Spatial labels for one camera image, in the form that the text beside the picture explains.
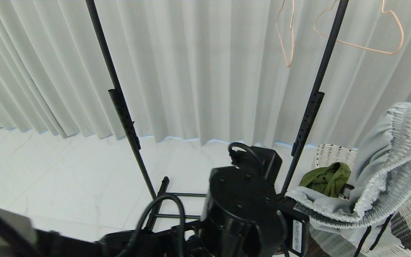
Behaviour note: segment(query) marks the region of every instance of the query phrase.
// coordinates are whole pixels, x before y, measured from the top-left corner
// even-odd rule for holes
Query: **woven basket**
[[[352,170],[356,162],[356,151],[338,145],[320,145],[316,151],[313,169],[327,167],[334,162],[343,162]],[[402,245],[377,244],[369,251],[371,243],[362,247],[360,257],[411,257],[411,197],[391,220],[391,232]],[[307,256],[348,257],[353,256],[356,247],[338,234],[310,228],[310,242]]]

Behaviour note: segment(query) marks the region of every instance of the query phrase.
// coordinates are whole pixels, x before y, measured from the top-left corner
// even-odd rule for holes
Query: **wire hanger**
[[[315,23],[313,24],[313,30],[316,33],[318,33],[318,34],[320,34],[320,35],[322,35],[326,38],[328,38],[328,36],[321,33],[320,31],[316,30],[316,23],[318,22],[318,19],[320,18],[320,16],[323,15],[323,13],[325,13],[327,10],[332,10],[334,8],[334,5],[336,4],[336,2],[337,2],[337,0],[334,0],[334,3],[331,6],[331,8],[324,9],[324,11],[321,12],[320,15],[318,15],[318,17],[315,20]],[[402,49],[402,45],[404,44],[404,29],[402,28],[401,22],[399,21],[398,17],[396,16],[396,13],[394,13],[392,10],[384,10],[384,9],[385,9],[385,0],[381,0],[381,13],[383,13],[383,14],[391,13],[391,15],[393,15],[393,17],[396,20],[396,23],[397,23],[397,25],[398,25],[398,27],[401,31],[401,42],[399,43],[399,47],[394,52],[381,51],[381,50],[372,49],[372,48],[368,48],[368,47],[364,47],[364,46],[359,46],[359,45],[351,44],[351,43],[341,41],[341,40],[338,40],[338,39],[337,39],[337,42],[341,42],[343,44],[346,44],[346,45],[349,45],[349,46],[352,46],[352,47],[357,47],[357,48],[364,49],[364,50],[369,50],[369,51],[373,51],[373,52],[380,52],[382,54],[390,54],[390,55],[396,54],[398,51],[400,51]]]
[[[290,23],[290,29],[291,29],[291,58],[290,58],[290,62],[288,62],[288,60],[286,58],[285,48],[283,47],[282,36],[280,36],[280,31],[279,31],[279,17],[280,17],[280,13],[282,12],[282,10],[285,6],[285,0],[283,0],[282,7],[280,7],[279,14],[277,15],[277,21],[275,22],[275,27],[277,28],[277,34],[279,34],[280,45],[282,46],[283,58],[285,59],[286,66],[288,68],[290,68],[291,65],[293,64],[293,53],[294,53],[294,29],[293,29],[294,0],[292,0],[292,2],[293,2],[293,11],[291,13],[291,23]]]

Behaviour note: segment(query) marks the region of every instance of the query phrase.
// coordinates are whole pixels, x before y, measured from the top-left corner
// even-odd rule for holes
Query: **black metal clothes rack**
[[[96,10],[95,2],[94,0],[85,0],[85,1],[86,1],[86,5],[88,8],[88,12],[90,14],[91,21],[93,23],[93,27],[95,29],[96,36],[98,38],[99,45],[101,47],[104,60],[107,65],[107,69],[109,71],[109,75],[111,77],[111,80],[114,86],[114,89],[109,90],[109,95],[111,96],[112,102],[115,106],[120,122],[123,125],[125,134],[131,145],[132,152],[134,153],[134,156],[137,160],[137,164],[139,165],[139,168],[141,170],[142,176],[144,177],[144,181],[145,181],[145,184],[147,185],[150,195],[152,196],[153,199],[165,193],[173,194],[179,197],[205,197],[206,194],[200,194],[200,193],[167,192],[167,188],[169,185],[168,177],[164,177],[164,179],[161,182],[161,186],[158,191],[158,194],[155,193],[155,190],[153,189],[153,184],[150,180],[150,177],[147,173],[147,169],[145,168],[142,156],[140,154],[141,145],[139,142],[139,138],[136,135],[136,131],[134,129],[134,122],[131,119],[128,107],[125,102],[123,92],[121,90],[120,82],[118,80],[115,67],[112,62],[112,57],[109,52],[109,48],[107,46],[106,38],[102,30],[101,22],[99,20],[98,12]],[[310,130],[312,129],[313,122],[315,121],[316,115],[318,114],[318,110],[320,109],[321,102],[323,101],[324,93],[319,91],[320,86],[323,81],[324,75],[326,73],[326,68],[328,67],[328,63],[329,63],[331,54],[334,49],[334,45],[336,43],[336,39],[339,34],[339,30],[340,30],[342,21],[345,16],[345,10],[347,9],[348,2],[349,0],[340,0],[339,2],[339,6],[336,11],[336,16],[334,18],[333,26],[329,34],[329,39],[326,44],[326,48],[324,50],[323,58],[321,59],[320,67],[318,69],[315,82],[313,83],[313,88],[310,93],[309,101],[305,108],[304,116],[300,124],[300,128],[298,130],[295,143],[293,144],[293,148],[291,152],[293,159],[291,161],[290,169],[288,170],[282,190],[280,194],[278,194],[279,198],[283,198],[284,194],[287,192],[288,186],[290,185],[290,182],[293,177],[294,171],[296,169],[297,163],[299,162],[300,155],[302,154],[302,150],[305,146],[305,143],[307,142],[307,138],[309,136]],[[161,208],[161,204],[159,204],[157,207],[153,209],[152,212],[150,212],[145,229],[152,230],[157,218],[179,218],[179,215],[159,213],[160,208]],[[193,219],[193,218],[199,218],[199,216],[198,215],[186,215],[186,218]]]
[[[112,62],[112,57],[106,42],[106,37],[104,36],[104,31],[102,30],[101,21],[99,20],[98,16],[98,11],[96,10],[95,1],[86,0],[85,2],[88,8],[88,12],[90,14],[91,21],[93,23],[93,28],[95,29],[96,37],[98,38],[99,46],[101,47],[102,55],[106,62],[106,66],[114,86],[114,89],[109,90],[109,95],[115,106],[121,125],[123,125],[126,137],[128,138],[129,144],[131,145],[132,152],[134,153],[137,164],[139,165],[139,168],[141,170],[142,176],[144,177],[145,184],[147,185],[151,197],[155,199],[156,197],[165,193],[173,194],[178,197],[206,197],[206,194],[202,193],[167,192],[167,188],[169,185],[168,177],[164,177],[164,179],[161,182],[158,194],[155,193],[155,190],[153,189],[153,184],[147,173],[147,168],[145,167],[144,161],[140,153],[141,145],[139,142],[139,138],[137,137],[136,131],[134,129],[134,122],[131,119],[128,107],[125,102],[125,97],[123,95],[123,91],[121,90],[120,82],[118,80],[114,64]],[[153,230],[157,218],[179,218],[179,215],[159,213],[160,208],[161,203],[157,205],[152,210],[152,212],[150,212],[150,215],[147,219],[147,223],[145,224],[145,229]],[[186,218],[198,219],[200,218],[200,216],[186,215]]]
[[[307,142],[310,130],[313,127],[313,122],[315,121],[318,110],[320,109],[321,102],[323,101],[324,93],[320,92],[320,86],[323,82],[326,68],[328,67],[329,60],[333,53],[334,45],[336,44],[342,21],[344,20],[348,2],[349,0],[340,0],[339,2],[336,17],[334,18],[333,26],[331,28],[331,32],[329,33],[328,42],[326,43],[326,48],[324,49],[323,58],[321,59],[320,67],[318,69],[318,73],[316,74],[315,82],[313,83],[313,88],[310,93],[310,98],[307,106],[305,107],[304,116],[300,123],[299,131],[291,150],[291,156],[293,157],[293,160],[291,161],[290,169],[288,170],[288,173],[286,175],[282,190],[280,194],[278,194],[279,198],[283,198],[288,190],[288,186],[290,185],[297,163],[299,162],[300,155],[302,154],[302,150],[304,149],[305,143]]]

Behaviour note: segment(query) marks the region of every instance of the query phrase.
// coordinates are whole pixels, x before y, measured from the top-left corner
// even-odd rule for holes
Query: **floor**
[[[169,176],[168,191],[206,193],[213,167],[229,166],[227,144],[167,138],[155,143],[140,138],[141,154],[155,191]],[[291,147],[274,149],[283,160],[277,179],[279,191],[291,162]],[[291,182],[310,171],[315,148],[307,146]],[[31,218],[34,226],[95,241],[105,234],[132,230],[150,194],[126,138],[75,135],[69,138],[39,135],[31,130],[0,130],[0,208]],[[183,197],[187,214],[200,215],[204,198]],[[162,213],[177,213],[169,201]],[[159,218],[155,231],[177,225],[176,219]]]

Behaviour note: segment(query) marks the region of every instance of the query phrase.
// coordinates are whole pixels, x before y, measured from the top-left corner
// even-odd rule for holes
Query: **white wicker basket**
[[[313,168],[327,167],[334,162],[343,162],[352,170],[356,162],[356,151],[338,145],[320,145],[316,151]],[[411,197],[391,220],[392,233],[401,239],[404,246],[378,244],[369,251],[371,244],[364,244],[359,256],[362,257],[411,257]],[[329,256],[352,256],[356,247],[343,237],[324,231],[311,229],[311,237]]]

